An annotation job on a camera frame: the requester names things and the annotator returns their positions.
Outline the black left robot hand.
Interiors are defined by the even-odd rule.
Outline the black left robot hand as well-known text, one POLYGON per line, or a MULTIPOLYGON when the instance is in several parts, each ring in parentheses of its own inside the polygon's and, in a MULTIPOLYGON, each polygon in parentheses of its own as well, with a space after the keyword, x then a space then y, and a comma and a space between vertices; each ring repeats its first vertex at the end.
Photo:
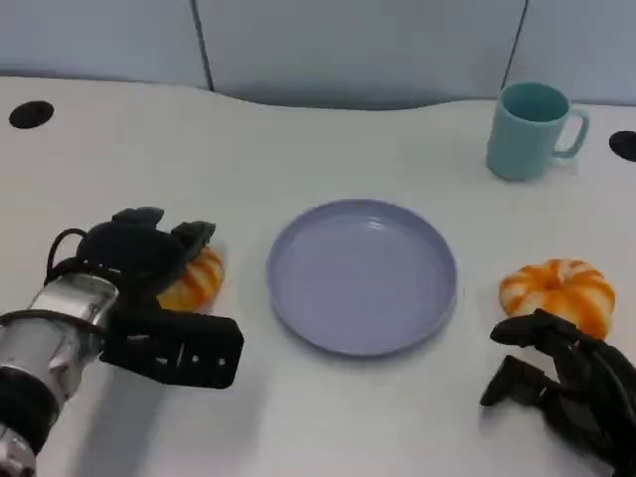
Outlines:
POLYGON ((154 298, 166 310, 192 312, 211 303, 225 277, 223 261, 210 248, 214 223, 183 222, 157 228, 164 211, 125 209, 90 229, 80 242, 82 263, 115 272, 133 296, 154 298))

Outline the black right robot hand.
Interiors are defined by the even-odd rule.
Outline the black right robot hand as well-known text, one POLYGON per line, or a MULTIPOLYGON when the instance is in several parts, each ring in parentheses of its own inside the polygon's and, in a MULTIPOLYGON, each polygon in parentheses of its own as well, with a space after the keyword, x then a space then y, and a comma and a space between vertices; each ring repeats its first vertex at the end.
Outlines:
POLYGON ((501 321, 490 338, 551 357, 558 379, 508 355, 482 406, 508 399, 535 407, 557 435, 607 463, 615 476, 635 474, 635 367, 618 349, 543 309, 501 321))

